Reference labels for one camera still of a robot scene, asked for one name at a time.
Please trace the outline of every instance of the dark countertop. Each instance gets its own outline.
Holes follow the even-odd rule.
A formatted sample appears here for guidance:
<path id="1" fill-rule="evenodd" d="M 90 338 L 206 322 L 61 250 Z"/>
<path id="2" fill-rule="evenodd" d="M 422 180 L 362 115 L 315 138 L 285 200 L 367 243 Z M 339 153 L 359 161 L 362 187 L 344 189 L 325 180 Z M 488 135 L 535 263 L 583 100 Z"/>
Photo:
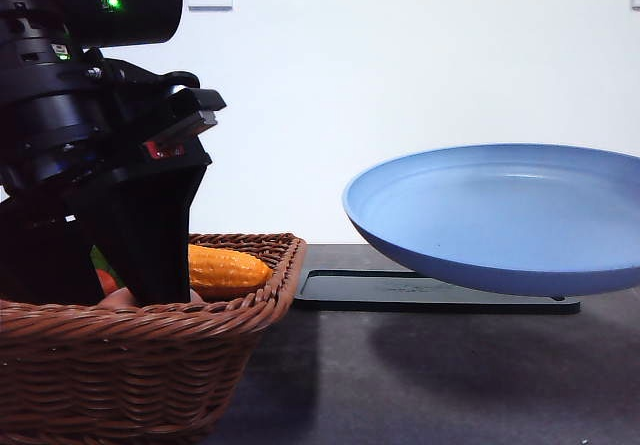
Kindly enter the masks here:
<path id="1" fill-rule="evenodd" d="M 306 266 L 402 269 L 368 245 Z M 640 289 L 576 315 L 317 312 L 265 333 L 215 444 L 640 444 Z"/>

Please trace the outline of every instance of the red object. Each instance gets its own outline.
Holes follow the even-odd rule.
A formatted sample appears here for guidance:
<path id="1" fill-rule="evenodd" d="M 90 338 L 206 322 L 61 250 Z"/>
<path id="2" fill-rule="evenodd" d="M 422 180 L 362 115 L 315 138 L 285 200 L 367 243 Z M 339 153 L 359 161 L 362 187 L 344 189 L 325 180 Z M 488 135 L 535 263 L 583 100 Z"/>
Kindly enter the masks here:
<path id="1" fill-rule="evenodd" d="M 96 274 L 100 280 L 100 285 L 102 285 L 102 291 L 104 292 L 105 297 L 118 290 L 118 284 L 109 272 L 97 269 Z"/>
<path id="2" fill-rule="evenodd" d="M 184 146 L 175 145 L 169 148 L 160 148 L 154 141 L 144 142 L 143 144 L 149 152 L 149 156 L 154 160 L 162 160 L 163 158 L 179 157 L 184 155 Z"/>

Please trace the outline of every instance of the wicker basket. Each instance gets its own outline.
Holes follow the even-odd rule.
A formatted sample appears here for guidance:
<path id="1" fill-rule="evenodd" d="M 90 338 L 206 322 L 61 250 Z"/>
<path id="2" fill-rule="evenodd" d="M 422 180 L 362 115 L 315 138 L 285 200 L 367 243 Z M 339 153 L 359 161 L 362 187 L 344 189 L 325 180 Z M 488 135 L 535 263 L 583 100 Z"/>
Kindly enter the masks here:
<path id="1" fill-rule="evenodd" d="M 192 235 L 274 269 L 229 302 L 118 311 L 0 308 L 0 443 L 197 443 L 229 403 L 261 331 L 293 302 L 305 243 L 283 235 Z"/>

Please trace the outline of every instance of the black plate stand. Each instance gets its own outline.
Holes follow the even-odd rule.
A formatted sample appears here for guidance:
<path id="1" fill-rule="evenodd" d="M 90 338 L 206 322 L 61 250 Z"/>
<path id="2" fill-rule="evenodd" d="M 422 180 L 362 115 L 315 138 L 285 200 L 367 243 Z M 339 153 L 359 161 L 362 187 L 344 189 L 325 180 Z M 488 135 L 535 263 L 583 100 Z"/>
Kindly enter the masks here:
<path id="1" fill-rule="evenodd" d="M 295 306 L 314 310 L 572 314 L 572 298 L 521 297 L 451 285 L 411 271 L 304 270 Z"/>

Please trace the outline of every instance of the plate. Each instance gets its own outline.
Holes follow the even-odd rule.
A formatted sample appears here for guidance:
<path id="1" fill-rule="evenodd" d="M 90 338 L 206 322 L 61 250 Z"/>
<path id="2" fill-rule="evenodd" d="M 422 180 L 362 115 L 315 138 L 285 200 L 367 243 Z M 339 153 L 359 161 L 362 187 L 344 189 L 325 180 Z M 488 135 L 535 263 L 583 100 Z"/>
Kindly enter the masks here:
<path id="1" fill-rule="evenodd" d="M 563 297 L 640 284 L 640 159 L 494 144 L 394 159 L 343 195 L 358 232 L 424 276 Z"/>

